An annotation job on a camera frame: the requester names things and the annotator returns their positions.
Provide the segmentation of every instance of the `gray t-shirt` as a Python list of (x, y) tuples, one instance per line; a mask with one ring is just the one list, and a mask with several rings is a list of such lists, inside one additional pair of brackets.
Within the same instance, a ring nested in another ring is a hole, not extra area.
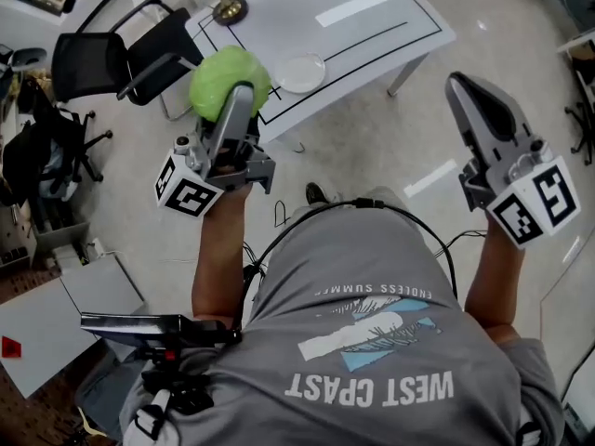
[[(463, 312), (420, 234), (394, 213), (337, 209), (273, 257), (240, 344), (185, 352), (215, 406), (170, 412), (184, 446), (512, 445), (521, 405), (558, 444), (541, 343), (496, 346)], [(151, 399), (137, 382), (126, 427)]]

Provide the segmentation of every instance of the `chair armrest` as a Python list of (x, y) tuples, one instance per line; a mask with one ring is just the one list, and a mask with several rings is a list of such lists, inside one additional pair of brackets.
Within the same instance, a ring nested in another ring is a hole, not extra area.
[(158, 5), (167, 13), (172, 14), (174, 10), (172, 10), (169, 6), (163, 3), (161, 0), (145, 0), (141, 4), (137, 5), (136, 7), (132, 8), (128, 13), (126, 13), (119, 21), (113, 25), (110, 29), (110, 33), (115, 33), (118, 29), (124, 25), (127, 21), (129, 21), (132, 17), (134, 17), (137, 13), (139, 13), (144, 7), (149, 5)]
[(118, 100), (124, 99), (130, 91), (145, 81), (149, 76), (155, 72), (158, 72), (163, 66), (170, 63), (171, 61), (179, 61), (180, 59), (181, 57), (174, 53), (165, 53), (159, 59), (155, 60), (144, 70), (142, 70), (139, 74), (137, 74), (137, 76), (132, 81), (130, 81), (130, 83), (124, 86), (124, 88), (118, 93), (116, 97)]

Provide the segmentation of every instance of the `green object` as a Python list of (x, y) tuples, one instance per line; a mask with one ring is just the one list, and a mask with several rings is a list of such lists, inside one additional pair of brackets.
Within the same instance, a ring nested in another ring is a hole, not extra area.
[(271, 78), (257, 57), (239, 46), (225, 46), (203, 59), (194, 70), (190, 84), (194, 110), (214, 123), (231, 89), (240, 81), (252, 83), (254, 87), (254, 117), (267, 102), (271, 90)]

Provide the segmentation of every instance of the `wire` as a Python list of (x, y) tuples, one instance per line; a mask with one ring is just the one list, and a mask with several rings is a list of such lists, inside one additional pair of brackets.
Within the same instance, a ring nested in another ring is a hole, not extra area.
[[(412, 215), (411, 213), (409, 213), (406, 210), (403, 210), (402, 208), (386, 204), (384, 202), (381, 202), (380, 200), (358, 198), (356, 200), (351, 200), (350, 202), (329, 203), (329, 204), (326, 204), (319, 208), (314, 208), (313, 210), (309, 211), (307, 214), (302, 216), (296, 223), (293, 223), (292, 225), (288, 226), (282, 233), (280, 233), (272, 241), (272, 243), (269, 245), (269, 247), (264, 251), (262, 256), (257, 260), (257, 262), (252, 266), (252, 269), (245, 276), (244, 292), (242, 295), (242, 302), (240, 305), (242, 306), (244, 304), (245, 296), (248, 292), (250, 284), (252, 283), (254, 276), (257, 275), (257, 273), (260, 269), (260, 265), (262, 264), (262, 261), (277, 246), (277, 244), (279, 244), (281, 242), (281, 240), (291, 232), (291, 230), (293, 230), (295, 227), (297, 227), (304, 221), (312, 218), (313, 216), (318, 215), (319, 213), (325, 212), (326, 210), (331, 210), (333, 208), (337, 208), (338, 206), (345, 206), (345, 205), (352, 205), (352, 206), (355, 206), (356, 208), (381, 208), (381, 209), (386, 208), (386, 209), (389, 209), (395, 213), (398, 213), (401, 216), (405, 216), (405, 217), (409, 218), (411, 221), (413, 221), (414, 223), (418, 224), (418, 226), (423, 228), (432, 238), (434, 238), (438, 242), (438, 244), (442, 247), (444, 253), (446, 254), (446, 261), (448, 262), (448, 269), (450, 271), (450, 280), (451, 280), (451, 284), (453, 286), (453, 294), (455, 295), (455, 298), (458, 298), (458, 292), (456, 289), (455, 266), (453, 264), (453, 258), (450, 255), (448, 246), (446, 246), (446, 244), (444, 244), (444, 242), (438, 237), (438, 235), (436, 233), (434, 233), (431, 230), (431, 228), (428, 225), (426, 225), (423, 221), (421, 221), (417, 216)], [(242, 311), (239, 310), (237, 312), (235, 318), (233, 319), (232, 328), (237, 328), (241, 324), (241, 322), (242, 322)]]
[[(463, 231), (462, 233), (457, 234), (457, 236), (455, 236), (455, 238), (453, 238), (450, 242), (448, 242), (446, 244), (447, 248), (450, 248), (453, 244), (455, 244), (455, 242), (457, 240), (459, 240), (460, 238), (463, 238), (464, 236), (468, 236), (470, 238), (485, 238), (485, 235), (487, 234), (486, 230), (467, 230), (467, 231)], [(438, 258), (440, 256), (442, 256), (444, 254), (444, 249), (440, 249), (438, 250), (436, 253), (434, 253), (434, 257)]]
[(114, 249), (111, 251), (106, 251), (103, 254), (106, 256), (106, 255), (112, 255), (113, 253), (118, 253), (118, 254), (122, 255), (124, 257), (124, 259), (126, 260), (126, 263), (128, 262), (128, 257), (126, 256), (126, 253), (123, 253), (122, 251), (118, 251), (117, 249)]
[(198, 261), (198, 257), (195, 259), (160, 259), (160, 263), (195, 263)]
[[(257, 256), (254, 254), (254, 250), (246, 242), (244, 242), (244, 251), (248, 256), (248, 259), (252, 263), (252, 264), (244, 267), (245, 272), (247, 272), (247, 274), (245, 276), (245, 281), (247, 279), (247, 276), (252, 275), (252, 277), (250, 278), (250, 281), (252, 282), (252, 279), (254, 278), (254, 276), (256, 276), (256, 273), (252, 274), (252, 272), (253, 272), (254, 266), (258, 263)], [(257, 273), (260, 274), (260, 282), (258, 283), (258, 289), (260, 289), (260, 286), (262, 285), (262, 282), (264, 281), (264, 278), (267, 275), (267, 272), (264, 270), (266, 267), (267, 267), (267, 265), (264, 263), (258, 264)]]
[[(281, 207), (283, 208), (283, 221), (281, 221), (280, 223), (277, 223), (277, 206), (279, 205), (279, 203), (281, 204)], [(287, 220), (289, 218), (287, 217), (287, 209), (285, 208), (285, 203), (283, 203), (282, 200), (277, 200), (277, 203), (275, 204), (275, 228), (279, 228), (280, 226), (284, 225), (285, 223), (287, 223)]]

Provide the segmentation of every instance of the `black shoe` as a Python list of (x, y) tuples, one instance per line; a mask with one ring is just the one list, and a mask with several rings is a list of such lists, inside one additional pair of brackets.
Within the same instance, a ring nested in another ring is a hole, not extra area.
[(308, 200), (308, 204), (329, 203), (324, 196), (323, 189), (313, 182), (306, 185), (306, 200)]

